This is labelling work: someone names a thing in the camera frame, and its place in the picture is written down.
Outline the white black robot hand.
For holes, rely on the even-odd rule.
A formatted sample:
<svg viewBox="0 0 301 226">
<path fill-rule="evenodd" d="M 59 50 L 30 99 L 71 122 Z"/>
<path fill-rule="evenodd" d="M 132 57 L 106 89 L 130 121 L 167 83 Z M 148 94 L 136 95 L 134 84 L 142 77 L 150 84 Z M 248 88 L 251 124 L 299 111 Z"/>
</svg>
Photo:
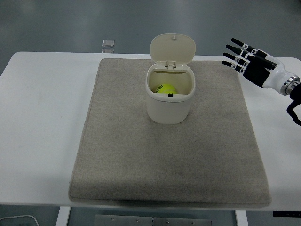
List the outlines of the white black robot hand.
<svg viewBox="0 0 301 226">
<path fill-rule="evenodd" d="M 223 60 L 222 63 L 241 73 L 253 84 L 261 88 L 272 88 L 285 96 L 291 93 L 294 83 L 300 83 L 300 78 L 288 72 L 278 59 L 235 38 L 231 41 L 237 47 L 226 45 L 233 54 L 223 53 L 231 61 Z"/>
</svg>

